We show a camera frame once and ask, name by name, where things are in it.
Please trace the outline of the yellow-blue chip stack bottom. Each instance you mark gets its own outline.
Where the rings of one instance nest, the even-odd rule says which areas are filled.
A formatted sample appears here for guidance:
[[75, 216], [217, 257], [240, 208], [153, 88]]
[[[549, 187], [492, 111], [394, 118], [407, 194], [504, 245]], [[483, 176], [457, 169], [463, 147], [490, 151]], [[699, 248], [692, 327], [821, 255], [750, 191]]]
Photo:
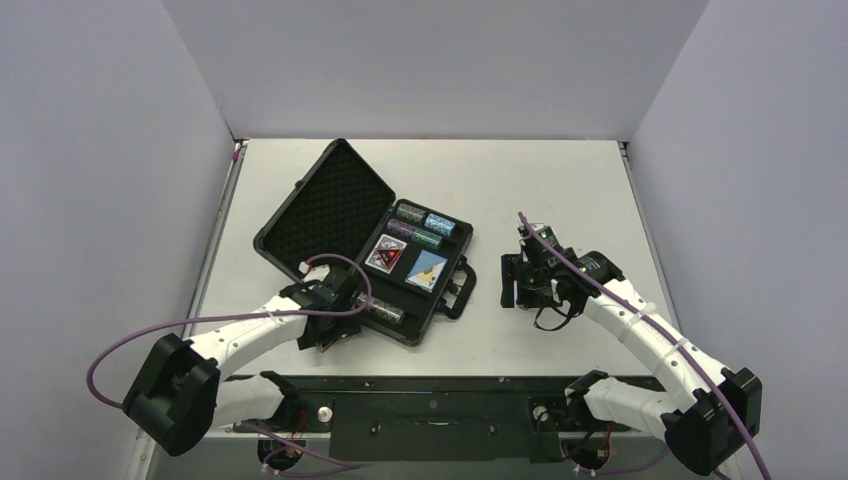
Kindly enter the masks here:
[[402, 309], [379, 299], [373, 299], [371, 301], [369, 313], [378, 319], [394, 325], [401, 324], [405, 316], [405, 312]]

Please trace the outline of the blue ace card box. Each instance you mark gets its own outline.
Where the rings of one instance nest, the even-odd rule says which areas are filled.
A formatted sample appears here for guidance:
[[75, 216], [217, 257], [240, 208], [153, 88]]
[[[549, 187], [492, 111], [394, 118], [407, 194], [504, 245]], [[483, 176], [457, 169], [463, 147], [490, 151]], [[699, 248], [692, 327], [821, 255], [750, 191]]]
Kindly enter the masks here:
[[407, 273], [405, 282], [432, 293], [447, 263], [447, 258], [428, 250], [422, 250]]

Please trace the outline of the light blue chip stack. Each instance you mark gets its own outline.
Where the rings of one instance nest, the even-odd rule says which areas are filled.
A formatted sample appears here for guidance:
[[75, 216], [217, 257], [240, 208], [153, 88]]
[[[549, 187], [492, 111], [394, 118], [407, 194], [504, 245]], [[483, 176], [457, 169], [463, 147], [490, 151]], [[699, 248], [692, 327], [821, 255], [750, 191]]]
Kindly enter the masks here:
[[450, 237], [456, 228], [456, 223], [435, 213], [429, 213], [425, 218], [424, 226], [439, 235]]

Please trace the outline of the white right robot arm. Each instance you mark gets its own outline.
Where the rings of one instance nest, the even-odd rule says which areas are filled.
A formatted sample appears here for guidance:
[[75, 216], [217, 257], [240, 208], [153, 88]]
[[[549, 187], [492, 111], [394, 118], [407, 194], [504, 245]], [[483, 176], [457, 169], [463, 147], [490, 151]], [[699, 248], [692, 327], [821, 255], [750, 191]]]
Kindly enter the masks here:
[[684, 337], [637, 292], [623, 271], [597, 251], [579, 256], [546, 224], [518, 227], [520, 251], [501, 259], [504, 308], [565, 324], [583, 316], [626, 348], [661, 388], [638, 387], [592, 370], [564, 390], [564, 413], [587, 431], [626, 426], [663, 441], [691, 472], [715, 474], [740, 449], [763, 461], [762, 383], [749, 369], [732, 370]]

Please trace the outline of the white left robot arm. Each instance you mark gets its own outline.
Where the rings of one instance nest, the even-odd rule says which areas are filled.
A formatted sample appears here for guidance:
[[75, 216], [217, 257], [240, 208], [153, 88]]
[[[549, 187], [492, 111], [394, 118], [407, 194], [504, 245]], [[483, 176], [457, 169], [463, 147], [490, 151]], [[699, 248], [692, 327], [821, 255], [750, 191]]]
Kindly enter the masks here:
[[168, 455], [194, 448], [213, 428], [264, 421], [291, 427], [299, 394], [283, 376], [237, 371], [288, 342], [304, 339], [320, 318], [342, 320], [362, 310], [356, 297], [367, 287], [340, 266], [312, 268], [246, 318], [181, 339], [157, 340], [126, 394], [121, 409]]

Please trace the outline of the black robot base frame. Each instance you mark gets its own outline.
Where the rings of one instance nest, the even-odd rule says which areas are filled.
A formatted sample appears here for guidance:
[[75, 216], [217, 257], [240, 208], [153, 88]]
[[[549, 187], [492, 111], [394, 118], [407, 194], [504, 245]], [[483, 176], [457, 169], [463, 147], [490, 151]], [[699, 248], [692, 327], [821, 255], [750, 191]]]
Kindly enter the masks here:
[[295, 437], [324, 435], [348, 462], [554, 463], [564, 450], [602, 458], [609, 427], [570, 412], [566, 377], [292, 376], [269, 418]]

